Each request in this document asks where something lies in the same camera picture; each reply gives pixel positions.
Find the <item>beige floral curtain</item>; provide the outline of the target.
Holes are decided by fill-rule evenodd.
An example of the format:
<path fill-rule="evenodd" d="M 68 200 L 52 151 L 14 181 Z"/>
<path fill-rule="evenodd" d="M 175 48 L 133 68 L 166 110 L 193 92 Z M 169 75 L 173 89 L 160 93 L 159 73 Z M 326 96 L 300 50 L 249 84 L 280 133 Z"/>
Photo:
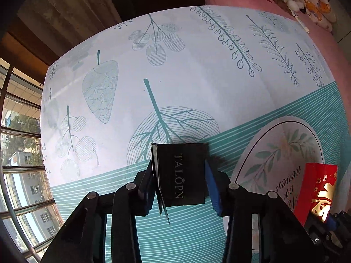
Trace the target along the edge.
<path fill-rule="evenodd" d="M 25 0 L 17 16 L 57 56 L 121 22 L 112 0 Z"/>

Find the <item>pink bed sheet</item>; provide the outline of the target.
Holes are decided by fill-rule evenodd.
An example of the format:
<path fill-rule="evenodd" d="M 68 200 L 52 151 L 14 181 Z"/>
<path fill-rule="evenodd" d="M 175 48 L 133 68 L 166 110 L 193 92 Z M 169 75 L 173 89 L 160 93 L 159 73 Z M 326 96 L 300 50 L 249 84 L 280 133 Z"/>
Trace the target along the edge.
<path fill-rule="evenodd" d="M 226 5 L 251 8 L 271 12 L 293 20 L 294 18 L 281 9 L 272 0 L 206 0 L 211 5 Z M 347 122 L 350 124 L 350 62 L 345 58 L 343 51 L 334 40 L 331 33 L 317 26 L 312 20 L 301 14 L 299 16 L 310 30 L 310 37 L 316 44 L 337 82 L 346 111 Z"/>

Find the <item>leaf-print teal tablecloth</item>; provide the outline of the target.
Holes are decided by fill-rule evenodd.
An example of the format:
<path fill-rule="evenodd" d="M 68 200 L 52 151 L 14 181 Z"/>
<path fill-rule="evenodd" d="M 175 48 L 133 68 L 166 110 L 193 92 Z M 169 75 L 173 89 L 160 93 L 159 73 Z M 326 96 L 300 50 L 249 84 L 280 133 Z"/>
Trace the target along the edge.
<path fill-rule="evenodd" d="M 64 219 L 88 192 L 132 181 L 154 142 L 206 142 L 231 180 L 290 208 L 306 162 L 335 164 L 332 211 L 350 208 L 337 82 L 310 35 L 269 12 L 195 6 L 112 26 L 49 67 L 40 120 Z"/>

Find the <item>white marker pen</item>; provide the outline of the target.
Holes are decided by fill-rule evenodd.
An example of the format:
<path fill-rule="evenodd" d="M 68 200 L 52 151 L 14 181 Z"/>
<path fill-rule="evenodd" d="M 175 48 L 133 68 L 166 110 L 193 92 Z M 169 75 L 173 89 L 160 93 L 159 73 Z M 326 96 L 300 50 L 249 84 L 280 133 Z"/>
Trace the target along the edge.
<path fill-rule="evenodd" d="M 308 29 L 308 27 L 304 24 L 304 22 L 300 19 L 300 17 L 294 11 L 292 11 L 292 16 L 300 24 L 300 26 L 304 29 L 304 31 L 307 34 L 310 34 L 310 30 Z"/>

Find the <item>red envelope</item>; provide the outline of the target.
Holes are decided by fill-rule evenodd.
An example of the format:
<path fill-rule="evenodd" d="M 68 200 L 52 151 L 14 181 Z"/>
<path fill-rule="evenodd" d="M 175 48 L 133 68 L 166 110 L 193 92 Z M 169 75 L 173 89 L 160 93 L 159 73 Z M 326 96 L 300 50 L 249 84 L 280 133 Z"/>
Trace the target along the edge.
<path fill-rule="evenodd" d="M 337 165 L 307 163 L 294 215 L 305 225 L 308 215 L 325 222 L 333 202 L 337 181 Z"/>

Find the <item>black Talopn card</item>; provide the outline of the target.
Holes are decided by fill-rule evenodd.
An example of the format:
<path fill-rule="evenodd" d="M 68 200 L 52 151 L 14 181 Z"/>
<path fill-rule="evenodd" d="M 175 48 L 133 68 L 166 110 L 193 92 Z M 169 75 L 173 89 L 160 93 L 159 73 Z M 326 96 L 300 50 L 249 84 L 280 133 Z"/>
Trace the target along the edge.
<path fill-rule="evenodd" d="M 207 144 L 153 143 L 151 155 L 159 210 L 167 220 L 169 207 L 205 203 Z"/>

